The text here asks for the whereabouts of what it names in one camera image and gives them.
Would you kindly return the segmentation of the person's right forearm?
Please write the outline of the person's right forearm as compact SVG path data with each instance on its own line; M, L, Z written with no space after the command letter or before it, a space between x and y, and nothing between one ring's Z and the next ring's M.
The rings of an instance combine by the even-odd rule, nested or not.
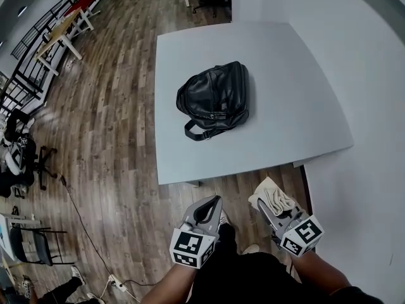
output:
M340 270L311 250L301 257L291 256L291 260L303 284L309 284L327 295L351 287Z

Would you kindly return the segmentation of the person's left forearm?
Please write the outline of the person's left forearm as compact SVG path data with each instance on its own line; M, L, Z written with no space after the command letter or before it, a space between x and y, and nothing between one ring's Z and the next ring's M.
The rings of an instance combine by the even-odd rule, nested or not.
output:
M175 264L140 304L186 304L197 269Z

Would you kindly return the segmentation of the black metal railing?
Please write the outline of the black metal railing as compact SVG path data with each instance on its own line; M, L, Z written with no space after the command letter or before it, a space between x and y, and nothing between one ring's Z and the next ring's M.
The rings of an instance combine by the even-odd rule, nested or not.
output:
M55 4L40 20L33 25L23 39L17 44L12 56L18 63L0 90L0 113L10 114L15 109L23 110L32 103L43 102L52 78L55 76L40 62L35 61L37 50L49 42L50 33L65 17L63 14L78 0L62 0ZM100 0L94 0L89 8L92 9ZM76 19L80 26L84 21L81 16ZM78 34L75 27L67 30L67 37L72 39ZM62 42L57 42L52 49L44 54L44 58L55 69L67 47Z

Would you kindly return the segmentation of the person's black shirt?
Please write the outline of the person's black shirt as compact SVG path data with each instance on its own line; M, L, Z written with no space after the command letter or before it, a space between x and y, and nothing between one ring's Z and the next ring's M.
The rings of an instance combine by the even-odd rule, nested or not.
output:
M268 253L220 256L199 270L187 304L384 304L355 286L326 294L296 281Z

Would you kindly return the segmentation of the white power strip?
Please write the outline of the white power strip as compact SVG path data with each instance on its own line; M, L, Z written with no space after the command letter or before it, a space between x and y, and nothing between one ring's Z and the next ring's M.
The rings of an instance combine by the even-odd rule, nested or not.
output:
M112 286L116 287L121 292L125 293L127 291L126 285L124 285L124 283L122 283L114 274L110 274L108 280Z

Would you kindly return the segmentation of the black leather backpack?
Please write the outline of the black leather backpack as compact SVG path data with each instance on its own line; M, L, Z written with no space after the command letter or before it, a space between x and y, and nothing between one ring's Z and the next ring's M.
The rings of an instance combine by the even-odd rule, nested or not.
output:
M233 61L192 76L177 91L176 106L189 116L184 133L205 141L244 124L249 118L249 74Z

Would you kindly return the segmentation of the red table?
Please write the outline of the red table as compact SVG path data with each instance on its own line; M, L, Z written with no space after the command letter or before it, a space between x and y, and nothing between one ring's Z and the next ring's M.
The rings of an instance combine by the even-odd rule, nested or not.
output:
M64 17L67 17L69 14L71 14L72 12L74 12L77 9L81 9L83 11L88 11L89 16L92 17L94 15L97 15L98 13L100 13L100 11L97 11L95 13L93 13L89 6L90 4L93 2L94 0L78 0L77 2L75 2L72 6L70 6L68 8L68 10L63 14Z

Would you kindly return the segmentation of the black swivel chair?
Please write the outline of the black swivel chair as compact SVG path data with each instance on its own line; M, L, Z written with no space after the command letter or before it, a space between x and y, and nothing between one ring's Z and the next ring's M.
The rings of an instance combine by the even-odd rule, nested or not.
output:
M48 174L53 179L57 179L57 173L51 173L46 165L47 160L53 155L56 154L58 150L56 148L47 149L45 146L41 146L39 154L35 155L34 161L34 171L38 174L39 185L42 191L46 191L47 187L44 184L44 174Z

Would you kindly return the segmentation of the person's black trousers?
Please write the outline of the person's black trousers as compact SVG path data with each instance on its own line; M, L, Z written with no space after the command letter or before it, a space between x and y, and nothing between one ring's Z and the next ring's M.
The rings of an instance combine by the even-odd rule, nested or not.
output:
M223 257L235 257L238 255L235 228L231 224L224 223L220 226L215 251Z

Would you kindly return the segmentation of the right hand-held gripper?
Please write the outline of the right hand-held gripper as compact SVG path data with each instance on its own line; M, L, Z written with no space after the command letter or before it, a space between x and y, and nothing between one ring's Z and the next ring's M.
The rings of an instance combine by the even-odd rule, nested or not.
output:
M295 257L301 257L313 249L325 233L317 218L309 216L300 206L283 211L283 219L288 221L284 226L280 225L280 219L261 198L257 200L257 206L265 222L279 238L280 247Z

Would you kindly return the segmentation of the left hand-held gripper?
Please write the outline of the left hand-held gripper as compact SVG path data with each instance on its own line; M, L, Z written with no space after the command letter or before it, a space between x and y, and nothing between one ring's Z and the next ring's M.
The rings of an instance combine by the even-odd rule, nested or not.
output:
M170 255L174 263L200 269L215 250L219 238L218 225L223 201L219 195L200 199L193 203L175 228L170 243Z

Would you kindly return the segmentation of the black equipment pile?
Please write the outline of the black equipment pile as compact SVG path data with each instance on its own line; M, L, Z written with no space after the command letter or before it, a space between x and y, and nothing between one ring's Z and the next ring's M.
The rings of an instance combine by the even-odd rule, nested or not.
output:
M0 197L16 187L26 192L34 183L36 144L30 138L35 119L19 109L10 116L0 113Z

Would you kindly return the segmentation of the black folding chair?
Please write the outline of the black folding chair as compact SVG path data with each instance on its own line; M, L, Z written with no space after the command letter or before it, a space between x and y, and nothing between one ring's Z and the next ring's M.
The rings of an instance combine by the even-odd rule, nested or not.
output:
M34 240L34 253L37 255L38 260L32 261L27 258L27 252L23 247L23 234L22 232L30 232ZM52 256L49 247L47 234L67 234L67 231L53 231L50 227L40 227L40 228L23 228L23 227L12 227L9 232L9 240L12 252L14 256L22 263L37 264L37 265L47 265L49 267L55 265L74 265L75 262L64 262L63 256L61 254L61 248L59 245L58 237L55 238L56 246L58 249L58 255Z

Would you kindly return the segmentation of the beige cloth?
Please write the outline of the beige cloth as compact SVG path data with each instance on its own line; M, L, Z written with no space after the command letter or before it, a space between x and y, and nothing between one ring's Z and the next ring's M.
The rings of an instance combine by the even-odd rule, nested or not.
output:
M266 177L259 184L253 195L248 198L248 202L254 209L258 210L259 199L276 217L279 217L283 212L292 210L296 205L295 199L287 196L270 177Z

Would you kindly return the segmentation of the wooden desk with white legs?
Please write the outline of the wooden desk with white legs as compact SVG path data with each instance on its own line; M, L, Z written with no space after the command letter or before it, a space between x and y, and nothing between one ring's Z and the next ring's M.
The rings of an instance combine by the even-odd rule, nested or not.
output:
M76 19L79 16L81 16L82 20L87 24L86 28L84 28L83 30L79 27L78 23L76 22ZM46 59L44 58L44 54L48 52L50 49L52 49L57 42L62 42L76 56L78 60L82 59L82 55L76 50L71 40L66 35L67 30L71 26L76 28L76 30L78 31L77 35L80 35L85 30L90 31L94 30L94 27L90 22L89 17L84 13L84 11L81 8L78 8L75 11L72 11L67 17L65 17L65 19L59 25L57 25L55 28L52 29L51 33L49 34L50 35L49 42L44 43L35 54L34 60L40 61L49 70L49 72L55 76L58 76L59 72L54 67L52 67L49 62L46 61Z

